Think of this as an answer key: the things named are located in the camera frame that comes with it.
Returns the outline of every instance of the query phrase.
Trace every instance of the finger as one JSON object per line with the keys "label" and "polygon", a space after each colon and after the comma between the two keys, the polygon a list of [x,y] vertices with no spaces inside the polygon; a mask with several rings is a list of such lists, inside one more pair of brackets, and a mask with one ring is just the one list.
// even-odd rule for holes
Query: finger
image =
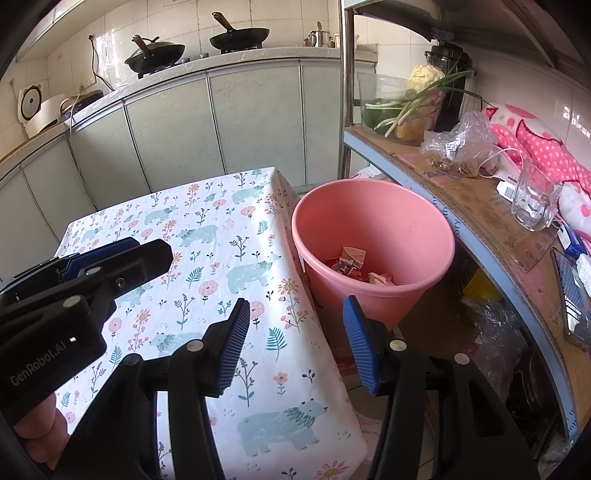
{"label": "finger", "polygon": [[15,426],[14,431],[24,439],[43,437],[56,419],[56,395],[52,393],[32,409]]}
{"label": "finger", "polygon": [[60,453],[58,453],[58,454],[57,454],[57,456],[56,456],[54,459],[52,459],[52,460],[49,460],[49,461],[47,462],[47,466],[49,467],[49,469],[50,469],[50,470],[52,470],[52,471],[53,471],[53,470],[55,470],[55,469],[56,469],[57,463],[59,462],[59,460],[60,460],[60,458],[61,458],[61,455],[62,455],[62,453],[64,453],[64,450],[66,450],[66,447],[67,447],[67,445],[68,445],[68,442],[69,442],[69,441],[70,441],[70,436],[68,435],[68,436],[66,436],[66,438],[64,439],[64,445],[63,445],[63,447],[61,448],[61,450],[60,450]]}
{"label": "finger", "polygon": [[49,432],[41,438],[29,440],[25,444],[25,450],[31,459],[37,463],[46,463],[58,457],[66,437],[68,424],[64,416],[56,410],[56,420]]}

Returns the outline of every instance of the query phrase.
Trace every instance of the frying pan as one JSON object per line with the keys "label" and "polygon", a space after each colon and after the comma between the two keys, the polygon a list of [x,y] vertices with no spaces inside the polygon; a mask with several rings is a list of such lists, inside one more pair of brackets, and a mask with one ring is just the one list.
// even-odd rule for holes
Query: frying pan
{"label": "frying pan", "polygon": [[221,50],[222,53],[248,50],[252,47],[260,46],[269,36],[268,28],[240,28],[236,30],[220,12],[214,12],[212,15],[227,30],[226,33],[209,39],[211,44],[218,50]]}
{"label": "frying pan", "polygon": [[169,41],[156,41],[142,38],[134,35],[131,39],[139,47],[125,63],[129,65],[134,72],[139,74],[151,73],[154,70],[173,65],[182,55],[185,49],[184,45],[179,45]]}

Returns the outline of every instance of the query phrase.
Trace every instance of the smartphone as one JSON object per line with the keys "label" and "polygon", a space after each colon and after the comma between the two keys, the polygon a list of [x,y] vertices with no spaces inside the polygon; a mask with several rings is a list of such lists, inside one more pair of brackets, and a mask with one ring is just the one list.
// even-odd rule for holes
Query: smartphone
{"label": "smartphone", "polygon": [[591,349],[591,298],[579,278],[574,261],[554,247],[551,254],[562,289],[564,336],[570,343],[588,352]]}

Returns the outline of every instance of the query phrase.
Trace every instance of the rice cooker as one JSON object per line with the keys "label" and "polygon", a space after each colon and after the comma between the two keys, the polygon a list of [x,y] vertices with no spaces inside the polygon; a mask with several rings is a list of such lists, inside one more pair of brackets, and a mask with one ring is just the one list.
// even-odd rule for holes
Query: rice cooker
{"label": "rice cooker", "polygon": [[66,99],[61,93],[45,99],[42,83],[29,85],[18,94],[17,116],[29,138],[59,123],[60,105]]}

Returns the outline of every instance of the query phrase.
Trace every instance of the cabinet door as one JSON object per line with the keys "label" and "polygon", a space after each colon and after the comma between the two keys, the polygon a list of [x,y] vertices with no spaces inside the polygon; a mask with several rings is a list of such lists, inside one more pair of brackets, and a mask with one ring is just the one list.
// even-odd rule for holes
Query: cabinet door
{"label": "cabinet door", "polygon": [[71,144],[98,208],[150,193],[122,108],[76,131]]}
{"label": "cabinet door", "polygon": [[25,177],[47,223],[60,239],[70,222],[95,211],[64,139],[25,168]]}
{"label": "cabinet door", "polygon": [[298,67],[220,72],[210,84],[226,171],[277,167],[305,185]]}
{"label": "cabinet door", "polygon": [[205,79],[137,100],[127,111],[154,191],[224,175]]}
{"label": "cabinet door", "polygon": [[0,191],[0,278],[51,258],[58,245],[19,173]]}
{"label": "cabinet door", "polygon": [[340,138],[339,61],[302,60],[308,185],[336,180]]}

